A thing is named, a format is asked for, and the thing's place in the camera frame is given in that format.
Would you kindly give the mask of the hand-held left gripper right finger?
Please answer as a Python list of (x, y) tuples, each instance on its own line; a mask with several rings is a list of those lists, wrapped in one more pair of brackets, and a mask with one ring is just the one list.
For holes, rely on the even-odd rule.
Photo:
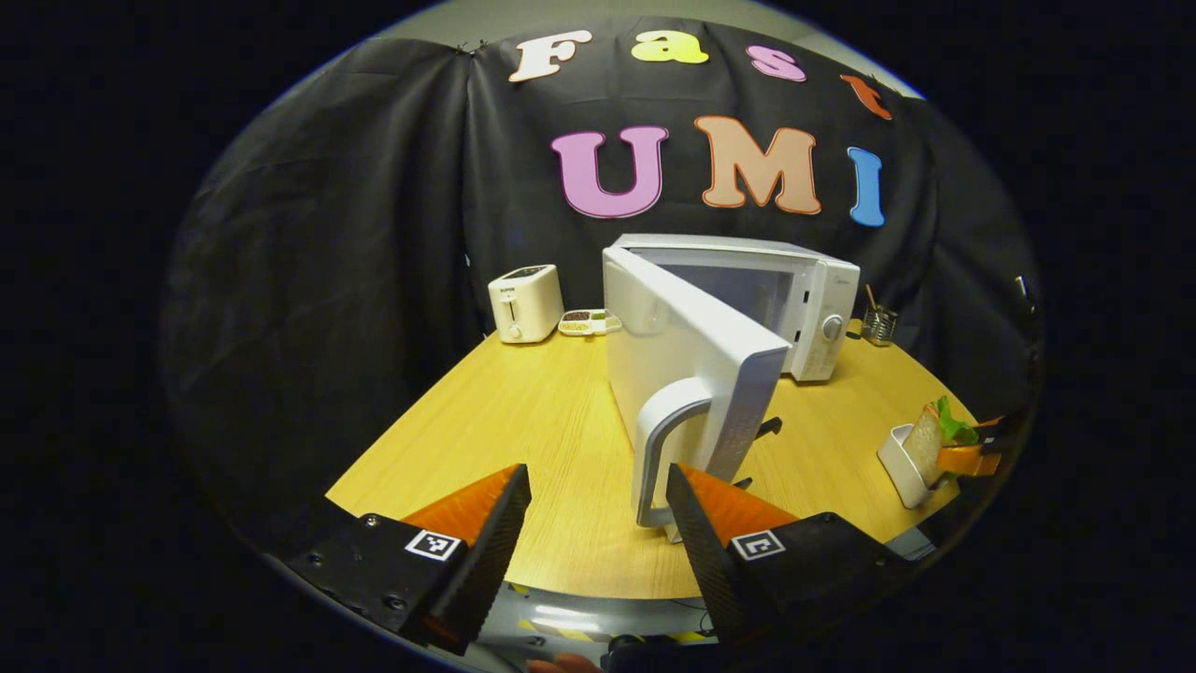
[(797, 516), (690, 465), (670, 465), (666, 498), (730, 648), (819, 638), (915, 573), (834, 512)]

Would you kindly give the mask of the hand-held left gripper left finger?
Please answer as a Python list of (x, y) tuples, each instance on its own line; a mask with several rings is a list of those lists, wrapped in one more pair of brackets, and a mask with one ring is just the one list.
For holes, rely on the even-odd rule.
[(377, 628), (463, 655), (492, 613), (531, 501), (527, 465), (513, 464), (402, 519), (356, 516), (285, 564)]

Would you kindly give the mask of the sandwich with green lettuce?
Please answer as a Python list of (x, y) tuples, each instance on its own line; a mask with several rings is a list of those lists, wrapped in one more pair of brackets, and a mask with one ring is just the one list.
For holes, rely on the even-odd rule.
[(974, 426), (952, 416), (948, 397), (942, 394), (923, 406), (903, 449), (910, 457), (922, 484), (932, 490), (945, 473), (945, 469), (938, 464), (940, 451), (944, 447), (974, 446), (978, 442), (978, 432)]

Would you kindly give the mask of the white microwave oven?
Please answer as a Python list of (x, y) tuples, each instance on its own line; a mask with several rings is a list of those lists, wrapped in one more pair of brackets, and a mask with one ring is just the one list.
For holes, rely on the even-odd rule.
[(605, 249), (608, 379), (634, 449), (636, 524), (679, 542), (669, 465), (732, 481), (781, 378), (832, 378), (860, 277), (782, 241), (626, 234)]

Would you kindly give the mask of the divided dish of beans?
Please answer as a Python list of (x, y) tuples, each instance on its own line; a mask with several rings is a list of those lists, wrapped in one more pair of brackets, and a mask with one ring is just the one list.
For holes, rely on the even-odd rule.
[(605, 308), (576, 308), (565, 311), (557, 323), (557, 331), (570, 337), (605, 336), (620, 331), (622, 322)]

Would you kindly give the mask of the white toaster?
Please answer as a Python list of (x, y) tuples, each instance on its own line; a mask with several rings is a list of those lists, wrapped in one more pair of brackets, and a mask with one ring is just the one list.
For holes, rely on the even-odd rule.
[(550, 337), (565, 314), (557, 267), (526, 265), (488, 285), (495, 332), (506, 344), (533, 344)]

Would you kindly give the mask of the black backdrop cloth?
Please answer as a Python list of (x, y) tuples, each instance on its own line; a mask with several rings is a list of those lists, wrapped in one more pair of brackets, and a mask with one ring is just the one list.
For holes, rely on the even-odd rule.
[(164, 388), (222, 519), (280, 558), (321, 540), (334, 481), (494, 331), (488, 281), (548, 263), (597, 307), (602, 247), (630, 233), (850, 261), (978, 420), (1041, 392), (1029, 230), (930, 103), (700, 19), (559, 19), (477, 50), (391, 27), (257, 115), (177, 235)]

